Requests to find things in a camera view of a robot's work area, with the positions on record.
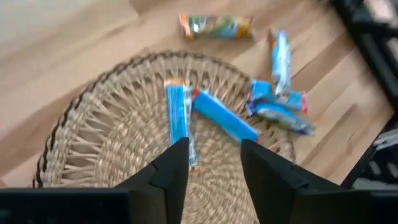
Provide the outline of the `green orange granola bar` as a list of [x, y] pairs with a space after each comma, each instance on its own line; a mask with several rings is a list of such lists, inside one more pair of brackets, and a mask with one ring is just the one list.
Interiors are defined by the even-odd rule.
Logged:
[[254, 17], [193, 16], [180, 14], [179, 23], [188, 39], [254, 39]]

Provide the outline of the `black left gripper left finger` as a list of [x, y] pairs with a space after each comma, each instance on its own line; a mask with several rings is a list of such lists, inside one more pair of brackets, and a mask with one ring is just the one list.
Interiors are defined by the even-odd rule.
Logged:
[[188, 157], [189, 139], [181, 138], [116, 186], [127, 190], [129, 224], [181, 224]]

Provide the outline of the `round woven straw placemat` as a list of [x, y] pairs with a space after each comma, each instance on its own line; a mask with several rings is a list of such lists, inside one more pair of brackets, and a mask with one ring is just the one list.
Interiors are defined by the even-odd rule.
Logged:
[[[45, 142], [32, 185], [114, 187], [141, 170], [170, 143], [164, 82], [171, 78], [246, 117], [251, 77], [233, 65], [185, 51], [133, 57], [71, 101]], [[182, 224], [259, 224], [240, 145], [198, 113], [192, 134], [200, 167], [188, 178]]]

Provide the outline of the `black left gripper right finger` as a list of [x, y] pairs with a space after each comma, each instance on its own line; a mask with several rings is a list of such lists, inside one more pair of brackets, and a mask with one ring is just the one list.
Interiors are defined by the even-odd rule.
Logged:
[[290, 224], [299, 190], [341, 189], [252, 140], [241, 141], [241, 163], [260, 224]]

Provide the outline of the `black aluminium frame rails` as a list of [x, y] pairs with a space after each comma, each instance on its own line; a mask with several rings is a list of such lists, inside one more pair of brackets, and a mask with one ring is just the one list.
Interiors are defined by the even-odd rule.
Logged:
[[365, 0], [329, 0], [382, 88], [394, 114], [342, 182], [356, 189], [398, 190], [398, 55], [388, 46], [398, 26], [377, 21]]

